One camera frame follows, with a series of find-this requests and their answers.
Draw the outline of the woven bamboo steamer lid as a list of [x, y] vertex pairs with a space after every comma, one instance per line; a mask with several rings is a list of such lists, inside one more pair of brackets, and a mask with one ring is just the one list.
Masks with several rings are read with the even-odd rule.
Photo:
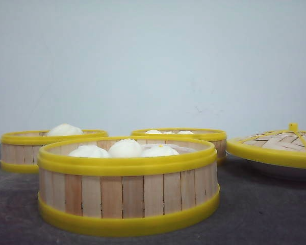
[[286, 130], [229, 139], [226, 151], [254, 162], [306, 169], [306, 131], [292, 122]]

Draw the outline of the small left white bun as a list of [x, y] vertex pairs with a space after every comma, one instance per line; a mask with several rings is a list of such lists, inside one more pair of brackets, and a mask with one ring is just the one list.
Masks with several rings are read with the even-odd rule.
[[162, 132], [156, 129], [151, 129], [145, 132], [145, 134], [161, 134]]

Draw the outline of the front right white bun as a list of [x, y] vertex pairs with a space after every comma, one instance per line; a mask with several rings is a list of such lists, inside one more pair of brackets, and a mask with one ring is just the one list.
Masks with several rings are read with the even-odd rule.
[[162, 157], [162, 156], [174, 156], [179, 152], [168, 145], [154, 145], [149, 149], [143, 150], [141, 157]]

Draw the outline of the small right white bun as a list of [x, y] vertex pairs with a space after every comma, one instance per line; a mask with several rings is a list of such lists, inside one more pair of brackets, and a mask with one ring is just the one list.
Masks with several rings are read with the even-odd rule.
[[182, 134], [182, 135], [191, 135], [191, 134], [194, 134], [192, 131], [189, 131], [189, 130], [180, 130], [177, 132], [177, 134]]

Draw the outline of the front middle white bun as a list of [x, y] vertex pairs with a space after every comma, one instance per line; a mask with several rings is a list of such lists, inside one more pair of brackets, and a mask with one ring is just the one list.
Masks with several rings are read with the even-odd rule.
[[123, 139], [114, 143], [108, 153], [115, 158], [139, 157], [142, 153], [142, 146], [133, 139]]

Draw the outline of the front left white bun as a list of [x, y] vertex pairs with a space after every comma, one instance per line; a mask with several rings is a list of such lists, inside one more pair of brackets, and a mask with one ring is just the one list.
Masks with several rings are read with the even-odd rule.
[[82, 145], [68, 154], [71, 157], [109, 158], [109, 153], [96, 145]]

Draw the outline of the front bamboo steamer tray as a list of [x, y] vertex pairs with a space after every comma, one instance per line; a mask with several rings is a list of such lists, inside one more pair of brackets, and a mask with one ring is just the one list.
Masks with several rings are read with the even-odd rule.
[[105, 150], [118, 137], [69, 140], [38, 154], [38, 206], [60, 229], [94, 236], [142, 236], [194, 225], [219, 206], [217, 151], [207, 141], [137, 136], [135, 142], [171, 146], [176, 156], [82, 158], [70, 153], [91, 144]]

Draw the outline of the large white bun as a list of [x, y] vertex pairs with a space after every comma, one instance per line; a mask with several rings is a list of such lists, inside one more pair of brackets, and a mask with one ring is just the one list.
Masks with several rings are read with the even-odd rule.
[[70, 136], [70, 135], [82, 135], [84, 132], [75, 126], [70, 124], [60, 124], [48, 131], [47, 136]]

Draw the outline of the white plate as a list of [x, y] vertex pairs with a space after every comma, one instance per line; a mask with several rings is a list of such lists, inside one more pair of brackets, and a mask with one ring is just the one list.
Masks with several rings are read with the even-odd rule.
[[244, 159], [259, 172], [281, 179], [306, 181], [306, 153], [294, 152], [235, 152], [230, 155]]

